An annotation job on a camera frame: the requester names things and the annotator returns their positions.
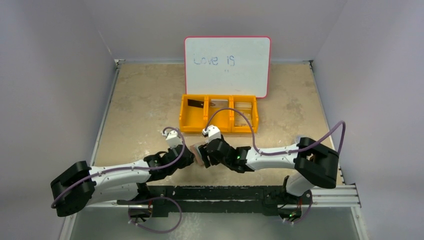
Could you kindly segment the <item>pink leather card holder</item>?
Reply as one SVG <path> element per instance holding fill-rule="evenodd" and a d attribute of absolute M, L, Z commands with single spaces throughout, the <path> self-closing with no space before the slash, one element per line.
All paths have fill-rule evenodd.
<path fill-rule="evenodd" d="M 196 162 L 199 166 L 204 167 L 204 166 L 205 166 L 205 163 L 204 163 L 204 161 L 203 161 L 203 157 L 202 157 L 202 154 L 201 154 L 200 149 L 199 149 L 199 147 L 200 147 L 201 145 L 203 145 L 203 142 L 198 142 L 198 143 L 195 143 L 195 144 L 191 145 L 191 146 L 189 147 L 189 149 L 190 149 L 190 151 L 194 154 L 194 161 L 195 161 L 195 162 Z"/>

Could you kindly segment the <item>black credit card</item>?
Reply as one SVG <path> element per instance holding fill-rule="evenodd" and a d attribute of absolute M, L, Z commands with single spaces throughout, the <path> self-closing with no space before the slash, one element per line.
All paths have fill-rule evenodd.
<path fill-rule="evenodd" d="M 191 99 L 191 98 L 189 98 L 187 100 L 187 106 L 188 107 L 203 109 L 204 108 L 204 104 L 205 104 L 205 102 L 203 100 Z"/>

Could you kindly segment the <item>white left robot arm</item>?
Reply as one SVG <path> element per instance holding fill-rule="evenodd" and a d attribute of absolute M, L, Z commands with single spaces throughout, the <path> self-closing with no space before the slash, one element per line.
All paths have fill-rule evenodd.
<path fill-rule="evenodd" d="M 195 155 L 181 144 L 114 166 L 89 166 L 85 161 L 78 161 L 50 183 L 51 208 L 59 217 L 67 217 L 96 203 L 132 201 L 143 184 L 163 180 L 194 161 Z"/>

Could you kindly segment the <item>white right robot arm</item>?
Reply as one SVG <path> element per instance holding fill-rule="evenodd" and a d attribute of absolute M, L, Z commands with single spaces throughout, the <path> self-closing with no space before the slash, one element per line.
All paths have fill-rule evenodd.
<path fill-rule="evenodd" d="M 302 137 L 298 143 L 255 150 L 252 146 L 232 147 L 223 137 L 194 147 L 197 159 L 206 168 L 224 165 L 237 173 L 263 169 L 291 169 L 295 174 L 284 179 L 283 190 L 300 197 L 313 187 L 334 189 L 337 185 L 339 153 L 317 141 Z"/>

